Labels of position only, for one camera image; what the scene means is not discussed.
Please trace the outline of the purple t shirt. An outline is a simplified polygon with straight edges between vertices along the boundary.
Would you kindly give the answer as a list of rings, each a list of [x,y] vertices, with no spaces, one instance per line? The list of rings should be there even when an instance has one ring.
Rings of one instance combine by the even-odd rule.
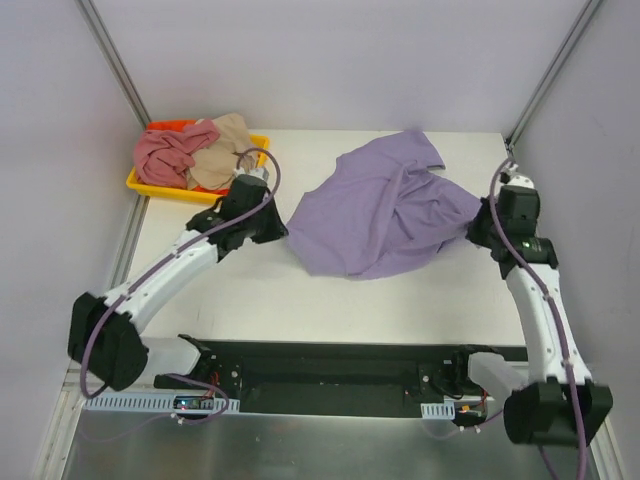
[[[287,243],[314,276],[372,280],[426,266],[462,239],[481,201],[439,175],[443,159],[419,131],[376,138],[339,156],[305,193]]]

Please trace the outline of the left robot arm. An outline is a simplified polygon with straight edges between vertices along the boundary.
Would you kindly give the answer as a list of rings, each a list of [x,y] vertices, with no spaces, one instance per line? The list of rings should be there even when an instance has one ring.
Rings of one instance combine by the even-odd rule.
[[[101,296],[89,292],[72,309],[68,355],[83,375],[122,391],[142,376],[176,374],[188,388],[210,380],[213,354],[189,335],[149,338],[144,330],[158,311],[191,280],[239,249],[288,232],[273,193],[262,178],[241,174],[213,207],[194,215],[156,264]]]

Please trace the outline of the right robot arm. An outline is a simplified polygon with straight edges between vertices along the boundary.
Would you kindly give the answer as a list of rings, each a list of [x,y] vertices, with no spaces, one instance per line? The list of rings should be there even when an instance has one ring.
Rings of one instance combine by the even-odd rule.
[[[482,199],[467,232],[471,243],[489,250],[516,304],[528,375],[495,349],[468,345],[453,358],[450,382],[461,394],[482,388],[493,397],[512,443],[579,447],[591,443],[613,397],[594,382],[573,339],[553,244],[536,234],[540,207],[532,181],[516,177]]]

